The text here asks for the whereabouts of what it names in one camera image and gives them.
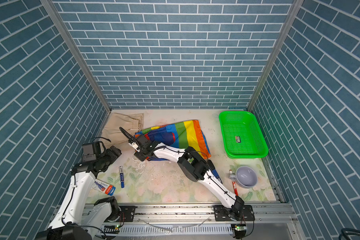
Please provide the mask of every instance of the rainbow fabric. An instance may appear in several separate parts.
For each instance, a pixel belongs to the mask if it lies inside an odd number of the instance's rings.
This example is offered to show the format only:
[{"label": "rainbow fabric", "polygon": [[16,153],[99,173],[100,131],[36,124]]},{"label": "rainbow fabric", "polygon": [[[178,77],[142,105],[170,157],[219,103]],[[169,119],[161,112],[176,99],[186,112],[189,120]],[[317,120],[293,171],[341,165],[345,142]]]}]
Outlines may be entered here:
[{"label": "rainbow fabric", "polygon": [[150,127],[135,133],[135,137],[142,134],[151,141],[163,142],[171,147],[187,148],[191,146],[196,151],[204,152],[211,157],[205,136],[197,120]]}]

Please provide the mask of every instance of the brick wall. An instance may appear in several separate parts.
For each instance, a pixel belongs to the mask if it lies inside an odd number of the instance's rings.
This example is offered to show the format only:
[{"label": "brick wall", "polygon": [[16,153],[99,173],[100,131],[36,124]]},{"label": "brick wall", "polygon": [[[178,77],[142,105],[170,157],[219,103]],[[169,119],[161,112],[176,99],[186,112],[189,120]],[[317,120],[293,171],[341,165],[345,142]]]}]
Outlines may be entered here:
[{"label": "brick wall", "polygon": [[47,227],[104,116],[39,0],[0,0],[0,240]]},{"label": "brick wall", "polygon": [[305,236],[360,230],[360,1],[305,0],[256,102]]},{"label": "brick wall", "polygon": [[113,108],[245,108],[292,0],[54,1]]}]

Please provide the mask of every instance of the glue package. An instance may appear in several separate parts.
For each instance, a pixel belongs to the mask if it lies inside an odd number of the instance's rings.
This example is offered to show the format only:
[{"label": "glue package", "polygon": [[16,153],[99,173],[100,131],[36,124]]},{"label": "glue package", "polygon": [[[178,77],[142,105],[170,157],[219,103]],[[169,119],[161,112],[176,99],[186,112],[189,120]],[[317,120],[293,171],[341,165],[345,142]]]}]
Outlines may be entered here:
[{"label": "glue package", "polygon": [[107,195],[110,195],[110,196],[113,195],[113,192],[116,189],[113,185],[107,184],[98,179],[95,179],[95,182],[93,183],[92,188],[96,189],[97,191],[100,191],[102,193],[105,193]]}]

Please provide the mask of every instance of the bowl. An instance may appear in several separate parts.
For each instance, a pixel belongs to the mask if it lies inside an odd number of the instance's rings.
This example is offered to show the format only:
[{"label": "bowl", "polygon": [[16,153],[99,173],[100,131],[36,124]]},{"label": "bowl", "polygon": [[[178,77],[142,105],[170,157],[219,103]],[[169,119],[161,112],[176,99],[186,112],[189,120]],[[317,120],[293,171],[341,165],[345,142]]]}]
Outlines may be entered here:
[{"label": "bowl", "polygon": [[252,188],[257,184],[257,175],[252,168],[241,166],[236,170],[236,182],[240,187]]}]

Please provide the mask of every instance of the green plastic basket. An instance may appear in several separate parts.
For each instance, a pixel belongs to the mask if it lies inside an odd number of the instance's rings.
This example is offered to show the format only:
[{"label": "green plastic basket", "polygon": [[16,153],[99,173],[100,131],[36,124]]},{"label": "green plastic basket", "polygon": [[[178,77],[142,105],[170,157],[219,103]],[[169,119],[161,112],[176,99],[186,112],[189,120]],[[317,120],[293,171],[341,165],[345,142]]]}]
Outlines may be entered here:
[{"label": "green plastic basket", "polygon": [[219,115],[224,147],[230,158],[257,158],[268,154],[268,146],[256,117],[245,111]]}]

